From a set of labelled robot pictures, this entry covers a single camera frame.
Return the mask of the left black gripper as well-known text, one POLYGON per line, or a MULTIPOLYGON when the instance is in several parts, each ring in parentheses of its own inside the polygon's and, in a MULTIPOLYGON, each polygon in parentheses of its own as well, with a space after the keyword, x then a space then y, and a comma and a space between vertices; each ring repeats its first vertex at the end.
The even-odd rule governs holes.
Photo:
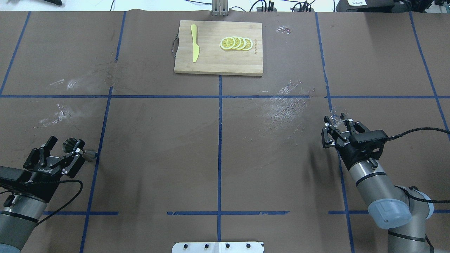
POLYGON ((55 136, 50 136, 42 146, 31 150, 23 165, 24 169, 32 173, 26 183, 29 194, 38 197, 45 203, 50 202, 55 194, 59 186, 57 182, 61 176, 74 178, 86 161, 77 152, 68 153, 63 157, 50 156, 57 141, 55 136))

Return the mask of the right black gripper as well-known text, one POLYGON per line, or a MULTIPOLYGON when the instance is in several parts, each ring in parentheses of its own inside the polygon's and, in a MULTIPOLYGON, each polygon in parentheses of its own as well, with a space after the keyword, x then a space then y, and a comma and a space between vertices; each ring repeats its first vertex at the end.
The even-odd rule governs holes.
POLYGON ((324 127, 321 132, 322 147, 325 149, 335 147, 348 171, 359 162, 380 159, 381 146, 355 148, 350 144, 350 136, 370 132, 363 123, 347 119, 347 131, 350 133, 350 136, 347 137, 333 125, 329 116, 325 116, 323 121, 324 127))

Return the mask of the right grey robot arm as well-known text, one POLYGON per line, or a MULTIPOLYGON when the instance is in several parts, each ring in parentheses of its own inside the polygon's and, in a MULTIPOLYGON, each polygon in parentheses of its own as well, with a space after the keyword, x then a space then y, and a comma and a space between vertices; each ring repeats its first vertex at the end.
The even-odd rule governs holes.
POLYGON ((359 121, 340 115, 346 130, 334 125, 330 116, 324 117, 322 146, 335 148, 356 188, 367 206, 369 215, 381 229, 388 232, 389 253, 443 253, 435 248, 426 235, 426 221, 434 213, 434 205, 449 200, 432 200, 418 188, 396 186, 379 159, 384 145, 392 140, 426 128, 388 136, 383 130, 371 131, 359 121))

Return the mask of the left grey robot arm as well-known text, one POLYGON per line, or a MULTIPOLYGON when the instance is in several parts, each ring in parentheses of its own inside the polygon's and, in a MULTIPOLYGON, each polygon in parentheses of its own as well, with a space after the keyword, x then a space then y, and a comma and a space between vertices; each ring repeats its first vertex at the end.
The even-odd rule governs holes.
POLYGON ((44 222, 41 216, 59 185, 75 182, 80 185, 78 193, 83 189, 75 176, 86 161, 85 141, 67 139, 63 143, 65 154, 56 157, 51 151, 57 141, 50 136, 46 143, 33 148, 22 169, 1 167, 1 187, 10 193, 0 215, 2 253, 21 252, 33 230, 44 222))

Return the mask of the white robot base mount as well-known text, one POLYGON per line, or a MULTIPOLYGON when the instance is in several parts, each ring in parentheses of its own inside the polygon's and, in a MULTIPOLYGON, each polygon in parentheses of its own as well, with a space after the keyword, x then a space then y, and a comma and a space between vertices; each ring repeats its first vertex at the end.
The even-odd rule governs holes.
POLYGON ((180 242, 172 247, 172 253, 264 253, 263 242, 180 242))

